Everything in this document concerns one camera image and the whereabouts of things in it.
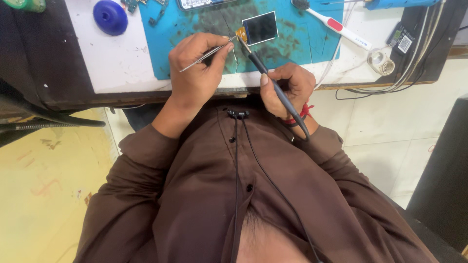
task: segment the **person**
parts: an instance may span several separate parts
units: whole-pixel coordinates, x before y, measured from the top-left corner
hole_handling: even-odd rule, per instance
[[[209,66],[179,72],[225,44]],[[196,33],[169,53],[172,95],[120,142],[74,262],[437,262],[338,134],[303,112],[313,74],[288,63],[261,76],[263,104],[207,103],[233,48],[228,37]],[[308,141],[270,78],[286,80]]]

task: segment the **blue silicone mat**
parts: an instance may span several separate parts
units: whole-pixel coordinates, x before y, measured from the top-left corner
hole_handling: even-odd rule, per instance
[[[167,1],[170,2],[166,12],[155,27],[148,21],[150,17],[156,19],[162,5],[155,0],[139,5],[154,76],[159,80],[170,79],[169,51],[185,37],[196,32],[233,37],[242,26],[242,20],[270,11],[276,12],[278,38],[250,47],[258,52],[267,68],[276,68],[287,62],[303,65],[328,61],[338,45],[337,33],[308,12],[295,8],[290,0],[238,0],[189,12],[180,10],[177,0]],[[313,10],[340,22],[343,20],[343,6],[311,2]],[[234,52],[227,57],[223,73],[257,71],[242,53],[240,43],[236,40],[234,43]]]

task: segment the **blue suction cup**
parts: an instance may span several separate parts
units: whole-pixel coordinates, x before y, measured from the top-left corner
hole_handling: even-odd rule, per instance
[[[128,25],[125,10],[116,2],[101,0],[94,5],[94,21],[106,34],[118,36],[125,32]]]

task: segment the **toothbrush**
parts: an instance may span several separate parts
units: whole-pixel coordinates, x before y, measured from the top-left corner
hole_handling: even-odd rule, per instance
[[[372,49],[372,44],[367,40],[363,39],[362,37],[356,35],[346,27],[344,27],[340,22],[336,21],[335,19],[324,16],[310,8],[310,3],[306,0],[291,0],[293,6],[297,7],[300,10],[307,11],[317,17],[320,21],[322,21],[328,28],[335,31],[336,33],[344,36],[345,38],[349,39],[351,42],[356,44],[357,46],[370,51]]]

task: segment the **tweezers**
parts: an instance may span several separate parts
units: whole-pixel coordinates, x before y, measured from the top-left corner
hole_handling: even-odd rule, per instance
[[[232,42],[235,38],[237,38],[237,35],[234,36],[234,37],[232,37],[232,38],[229,40],[229,42]],[[219,46],[219,47],[213,49],[212,51],[206,53],[206,54],[205,54],[204,56],[202,56],[199,60],[193,62],[192,65],[186,67],[185,69],[183,69],[183,70],[181,70],[181,71],[179,71],[179,72],[182,72],[182,71],[185,71],[185,70],[189,69],[191,66],[195,65],[196,63],[198,63],[198,62],[202,61],[203,59],[205,59],[205,58],[207,58],[207,57],[213,55],[214,53],[216,53],[218,50],[220,50],[220,49],[223,48],[224,46],[225,46],[225,45]]]

